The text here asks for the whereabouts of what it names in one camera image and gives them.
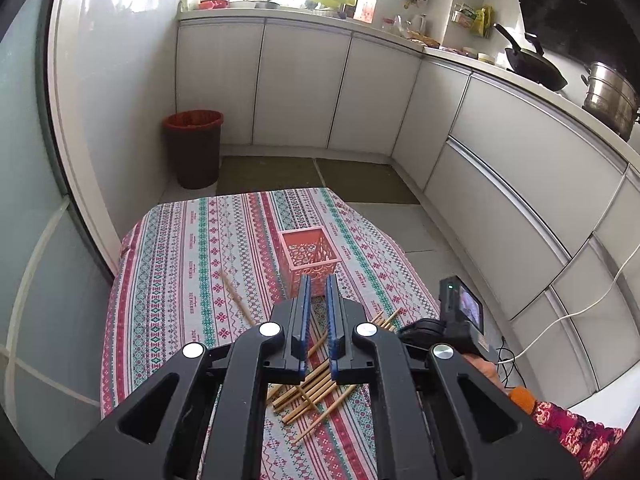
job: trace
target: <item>perforated basket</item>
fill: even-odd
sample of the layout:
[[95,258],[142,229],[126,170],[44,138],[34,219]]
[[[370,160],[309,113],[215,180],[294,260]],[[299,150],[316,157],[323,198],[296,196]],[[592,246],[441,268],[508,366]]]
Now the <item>perforated basket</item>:
[[298,293],[300,276],[309,274],[311,295],[322,296],[326,277],[335,272],[338,251],[322,226],[279,231],[278,264],[287,298]]

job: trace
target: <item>brown trash can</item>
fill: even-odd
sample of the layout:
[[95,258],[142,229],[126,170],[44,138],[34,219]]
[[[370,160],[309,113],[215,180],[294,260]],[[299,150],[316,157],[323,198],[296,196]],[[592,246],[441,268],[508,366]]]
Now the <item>brown trash can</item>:
[[162,121],[169,165],[183,188],[201,189],[218,180],[223,121],[213,110],[189,110]]

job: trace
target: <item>floor mat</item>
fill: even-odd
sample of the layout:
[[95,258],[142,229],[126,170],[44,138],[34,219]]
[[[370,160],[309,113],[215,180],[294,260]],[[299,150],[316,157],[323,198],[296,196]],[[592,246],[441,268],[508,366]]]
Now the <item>floor mat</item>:
[[326,186],[345,202],[419,204],[396,171],[386,164],[316,160]]
[[322,187],[312,158],[224,156],[216,195]]

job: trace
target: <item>floral sleeve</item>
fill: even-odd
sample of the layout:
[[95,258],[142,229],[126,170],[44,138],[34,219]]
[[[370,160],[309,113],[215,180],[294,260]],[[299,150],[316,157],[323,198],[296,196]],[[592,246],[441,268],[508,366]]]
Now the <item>floral sleeve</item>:
[[531,416],[576,457],[585,478],[591,476],[625,433],[619,428],[605,428],[600,423],[588,422],[583,416],[551,402],[536,401]]

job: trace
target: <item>white countertop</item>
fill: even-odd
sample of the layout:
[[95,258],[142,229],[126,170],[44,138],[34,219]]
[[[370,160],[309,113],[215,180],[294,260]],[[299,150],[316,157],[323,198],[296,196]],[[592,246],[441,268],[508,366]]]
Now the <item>white countertop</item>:
[[350,30],[366,34],[380,40],[404,46],[416,52],[423,52],[426,56],[443,59],[458,65],[466,66],[476,72],[485,73],[513,84],[536,97],[546,101],[553,107],[561,110],[574,120],[583,124],[594,132],[616,152],[618,152],[636,170],[640,171],[640,155],[636,153],[624,140],[616,133],[606,127],[603,123],[593,117],[590,113],[575,105],[569,99],[562,97],[555,92],[523,78],[513,72],[508,72],[498,66],[489,65],[470,57],[459,56],[451,52],[425,48],[424,50],[416,43],[400,38],[388,32],[383,32],[357,20],[339,20],[311,14],[303,10],[281,10],[281,9],[207,9],[207,10],[187,10],[178,13],[178,21],[197,20],[206,18],[271,18],[280,20],[294,20],[298,22],[315,23],[327,27],[337,27],[343,30]]

